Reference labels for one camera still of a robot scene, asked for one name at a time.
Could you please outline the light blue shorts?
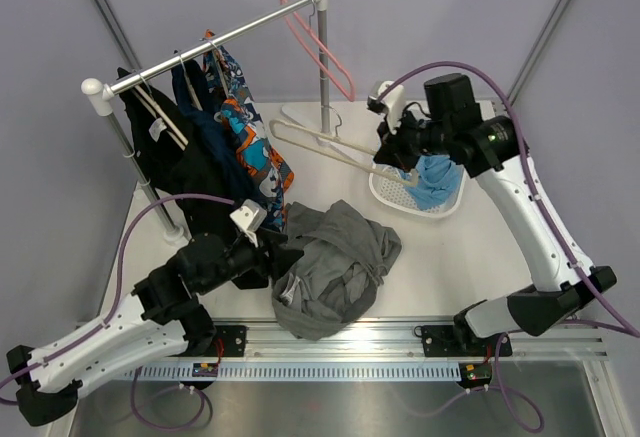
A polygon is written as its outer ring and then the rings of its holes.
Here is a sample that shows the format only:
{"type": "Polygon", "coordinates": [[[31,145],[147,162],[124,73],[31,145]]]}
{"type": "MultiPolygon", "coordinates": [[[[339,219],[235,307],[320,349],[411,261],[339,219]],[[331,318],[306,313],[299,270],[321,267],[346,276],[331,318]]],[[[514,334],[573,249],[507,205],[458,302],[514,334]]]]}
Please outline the light blue shorts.
{"type": "Polygon", "coordinates": [[[406,187],[417,208],[427,211],[441,206],[458,190],[462,173],[444,155],[423,155],[415,166],[419,175],[415,187],[406,187]]]}

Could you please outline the grey knit shorts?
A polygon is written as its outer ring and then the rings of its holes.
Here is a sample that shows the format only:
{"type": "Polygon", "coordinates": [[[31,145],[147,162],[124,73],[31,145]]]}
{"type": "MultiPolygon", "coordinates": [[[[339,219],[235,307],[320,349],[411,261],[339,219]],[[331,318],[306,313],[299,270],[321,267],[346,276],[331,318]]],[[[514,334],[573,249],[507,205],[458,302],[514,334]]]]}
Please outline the grey knit shorts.
{"type": "Polygon", "coordinates": [[[394,229],[343,200],[326,211],[288,205],[285,231],[289,248],[303,256],[273,283],[272,307],[283,329],[310,341],[359,320],[402,252],[394,229]]]}

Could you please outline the pink clothes hanger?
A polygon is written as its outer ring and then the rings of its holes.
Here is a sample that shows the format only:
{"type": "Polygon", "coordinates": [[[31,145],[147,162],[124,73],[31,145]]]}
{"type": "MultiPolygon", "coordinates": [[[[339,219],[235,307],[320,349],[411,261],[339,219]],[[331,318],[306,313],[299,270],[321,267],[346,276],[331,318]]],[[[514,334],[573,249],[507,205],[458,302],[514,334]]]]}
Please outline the pink clothes hanger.
{"type": "Polygon", "coordinates": [[[317,17],[316,28],[312,27],[309,19],[304,20],[297,11],[284,17],[285,23],[298,44],[314,61],[321,73],[349,102],[354,102],[356,88],[354,80],[328,46],[328,11],[318,0],[311,0],[313,12],[317,17]]]}

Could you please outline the white hanger with grey shorts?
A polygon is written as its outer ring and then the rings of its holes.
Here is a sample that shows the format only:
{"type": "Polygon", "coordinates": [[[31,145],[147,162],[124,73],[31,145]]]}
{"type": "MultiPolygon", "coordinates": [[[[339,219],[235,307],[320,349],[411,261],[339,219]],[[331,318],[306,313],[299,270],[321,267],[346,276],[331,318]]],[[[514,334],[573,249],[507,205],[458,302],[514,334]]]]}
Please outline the white hanger with grey shorts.
{"type": "Polygon", "coordinates": [[[344,163],[346,165],[362,170],[368,174],[385,178],[389,181],[396,182],[405,187],[416,187],[419,182],[419,174],[415,169],[407,171],[408,178],[402,178],[400,175],[396,175],[395,173],[381,170],[378,164],[372,163],[365,165],[364,163],[360,162],[357,159],[354,159],[353,157],[345,154],[342,151],[342,147],[344,147],[346,149],[354,150],[360,154],[373,158],[376,152],[366,146],[348,142],[337,136],[328,135],[320,131],[311,130],[303,125],[291,122],[289,120],[272,119],[268,123],[268,127],[271,135],[277,140],[310,151],[312,153],[328,157],[337,162],[344,163]],[[305,143],[304,141],[299,141],[287,137],[280,131],[281,128],[286,128],[288,130],[306,134],[314,139],[315,144],[310,145],[305,143]]]}

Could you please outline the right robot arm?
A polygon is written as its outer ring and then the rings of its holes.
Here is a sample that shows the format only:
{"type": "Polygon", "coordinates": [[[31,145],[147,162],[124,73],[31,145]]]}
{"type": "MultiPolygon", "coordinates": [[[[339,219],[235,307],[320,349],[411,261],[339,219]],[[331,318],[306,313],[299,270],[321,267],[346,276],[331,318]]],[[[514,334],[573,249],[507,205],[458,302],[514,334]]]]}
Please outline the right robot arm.
{"type": "Polygon", "coordinates": [[[377,164],[408,172],[423,155],[445,155],[476,180],[498,208],[527,264],[531,283],[509,295],[482,300],[453,319],[453,342],[474,354],[488,339],[511,331],[540,336],[586,307],[617,282],[575,243],[519,144],[511,119],[486,119],[470,79],[452,73],[424,84],[428,113],[417,119],[399,83],[375,83],[367,98],[382,116],[377,164]]]}

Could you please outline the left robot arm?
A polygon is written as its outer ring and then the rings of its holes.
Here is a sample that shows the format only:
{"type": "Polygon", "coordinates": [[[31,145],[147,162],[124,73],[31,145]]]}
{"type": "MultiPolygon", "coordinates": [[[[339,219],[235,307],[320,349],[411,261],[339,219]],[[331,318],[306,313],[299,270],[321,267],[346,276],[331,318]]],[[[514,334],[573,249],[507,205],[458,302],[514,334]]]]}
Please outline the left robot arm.
{"type": "Polygon", "coordinates": [[[7,354],[19,412],[32,427],[52,423],[102,385],[164,357],[201,356],[216,328],[199,298],[250,274],[283,276],[302,256],[286,235],[261,230],[231,245],[200,234],[139,281],[115,309],[47,346],[7,354]]]}

